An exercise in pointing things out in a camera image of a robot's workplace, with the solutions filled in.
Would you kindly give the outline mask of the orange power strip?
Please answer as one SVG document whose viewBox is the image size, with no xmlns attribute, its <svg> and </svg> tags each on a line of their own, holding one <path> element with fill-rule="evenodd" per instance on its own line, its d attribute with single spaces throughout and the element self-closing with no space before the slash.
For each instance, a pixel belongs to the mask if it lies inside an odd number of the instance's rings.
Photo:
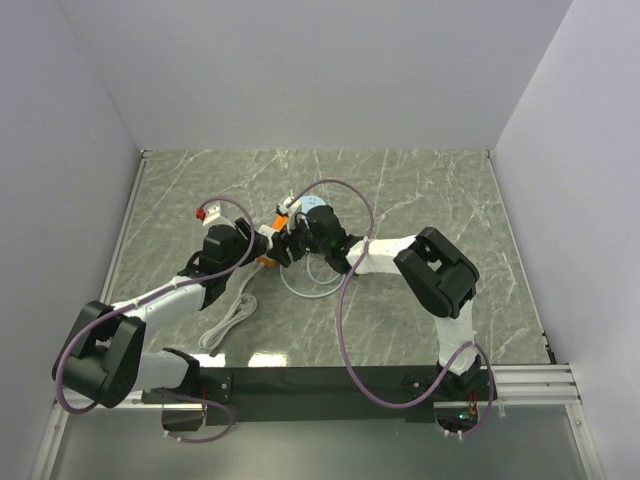
<svg viewBox="0 0 640 480">
<path fill-rule="evenodd" d="M 287 268 L 291 265 L 286 244 L 288 223 L 287 216 L 278 215 L 271 226 L 261 225 L 258 228 L 258 233 L 266 240 L 266 252 L 257 259 L 258 262 L 269 268 L 276 265 Z"/>
</svg>

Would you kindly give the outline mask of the black base bar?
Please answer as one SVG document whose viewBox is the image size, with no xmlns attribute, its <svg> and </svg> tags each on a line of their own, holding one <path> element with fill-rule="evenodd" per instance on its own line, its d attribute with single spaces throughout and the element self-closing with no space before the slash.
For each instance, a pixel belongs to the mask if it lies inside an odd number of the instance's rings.
<svg viewBox="0 0 640 480">
<path fill-rule="evenodd" d="M 146 405 L 161 407 L 161 424 L 169 432 L 195 432 L 202 426 L 238 422 L 404 419 L 446 424 L 468 430 L 478 419 L 479 403 L 496 399 L 486 369 L 474 367 L 460 378 L 436 380 L 437 366 L 363 366 L 359 379 L 377 397 L 403 404 L 435 390 L 411 408 L 385 408 L 367 398 L 344 367 L 203 368 L 190 394 L 197 400 L 229 407 L 184 403 L 160 392 L 146 392 Z"/>
</svg>

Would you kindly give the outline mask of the white cube plug adapter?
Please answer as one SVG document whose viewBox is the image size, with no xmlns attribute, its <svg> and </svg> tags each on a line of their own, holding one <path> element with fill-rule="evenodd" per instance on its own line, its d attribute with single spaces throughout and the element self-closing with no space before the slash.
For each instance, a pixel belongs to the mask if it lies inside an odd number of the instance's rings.
<svg viewBox="0 0 640 480">
<path fill-rule="evenodd" d="M 261 225 L 258 229 L 258 233 L 263 237 L 265 237 L 268 242 L 271 242 L 273 239 L 273 236 L 277 233 L 277 230 L 275 230 L 272 227 L 269 227 L 268 225 Z"/>
</svg>

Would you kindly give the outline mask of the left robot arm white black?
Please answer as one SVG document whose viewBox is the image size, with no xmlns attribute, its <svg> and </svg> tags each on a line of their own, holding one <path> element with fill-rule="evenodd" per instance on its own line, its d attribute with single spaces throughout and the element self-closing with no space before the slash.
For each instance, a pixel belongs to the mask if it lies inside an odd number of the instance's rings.
<svg viewBox="0 0 640 480">
<path fill-rule="evenodd" d="M 244 219 L 213 225 L 201 249 L 166 284 L 127 302 L 86 304 L 52 369 L 59 403 L 81 411 L 63 398 L 64 389 L 107 408 L 140 390 L 193 399 L 201 390 L 199 362 L 173 348 L 148 353 L 146 345 L 162 328 L 215 302 L 234 270 L 267 253 L 273 234 Z"/>
</svg>

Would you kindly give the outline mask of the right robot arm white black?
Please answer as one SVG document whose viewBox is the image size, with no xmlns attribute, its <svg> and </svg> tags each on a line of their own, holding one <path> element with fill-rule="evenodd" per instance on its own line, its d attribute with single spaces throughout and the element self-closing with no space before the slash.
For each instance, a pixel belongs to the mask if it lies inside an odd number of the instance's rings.
<svg viewBox="0 0 640 480">
<path fill-rule="evenodd" d="M 272 224 L 272 246 L 267 256 L 288 267 L 306 254 L 324 258 L 338 275 L 400 275 L 421 306 L 434 317 L 438 339 L 438 368 L 444 395 L 460 399 L 478 379 L 480 355 L 468 347 L 475 339 L 473 299 L 479 271 L 439 230 L 396 239 L 366 241 L 348 234 L 332 207 L 317 205 L 306 212 L 280 215 Z"/>
</svg>

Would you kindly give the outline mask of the round blue power socket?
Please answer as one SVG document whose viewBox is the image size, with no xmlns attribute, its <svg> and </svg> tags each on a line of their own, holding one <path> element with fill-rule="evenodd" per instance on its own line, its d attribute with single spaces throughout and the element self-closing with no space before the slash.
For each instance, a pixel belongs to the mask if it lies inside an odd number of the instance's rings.
<svg viewBox="0 0 640 480">
<path fill-rule="evenodd" d="M 326 202 L 316 195 L 304 195 L 299 199 L 301 212 L 307 214 L 311 209 L 318 206 L 325 206 Z"/>
</svg>

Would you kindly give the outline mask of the aluminium frame rail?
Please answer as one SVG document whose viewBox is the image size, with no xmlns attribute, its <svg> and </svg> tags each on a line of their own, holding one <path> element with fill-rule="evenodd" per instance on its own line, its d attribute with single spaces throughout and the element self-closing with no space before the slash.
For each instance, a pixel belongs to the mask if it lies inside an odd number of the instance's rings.
<svg viewBox="0 0 640 480">
<path fill-rule="evenodd" d="M 167 281 L 201 244 L 204 199 L 237 200 L 260 224 L 307 186 L 343 225 L 379 238 L 435 226 L 479 268 L 473 306 L 498 401 L 467 438 L 376 420 L 241 423 L 223 439 L 182 445 L 157 408 L 70 416 L 55 409 L 37 478 L 50 479 L 586 479 L 584 415 L 570 368 L 554 364 L 485 150 L 181 150 L 144 156 L 105 301 Z"/>
</svg>

